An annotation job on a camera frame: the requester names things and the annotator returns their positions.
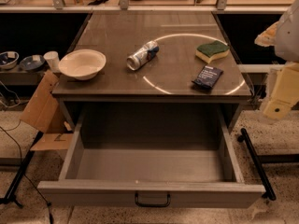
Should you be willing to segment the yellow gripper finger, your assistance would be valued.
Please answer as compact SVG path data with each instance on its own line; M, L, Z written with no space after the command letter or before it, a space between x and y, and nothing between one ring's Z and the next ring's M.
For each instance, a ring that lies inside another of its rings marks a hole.
M276 21L270 25L266 30L257 35L254 43L261 47L270 47L276 45L276 33L277 33L278 22Z
M262 102L263 115L268 119L283 119L299 102L299 63L271 69L267 91L268 96Z

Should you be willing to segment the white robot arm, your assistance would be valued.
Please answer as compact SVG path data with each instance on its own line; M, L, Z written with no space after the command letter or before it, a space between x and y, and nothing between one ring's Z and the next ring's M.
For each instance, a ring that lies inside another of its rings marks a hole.
M299 0L283 13L279 21L259 34L254 43L273 46L275 54L286 61L277 71L277 79L263 114L269 119L283 119L299 102Z

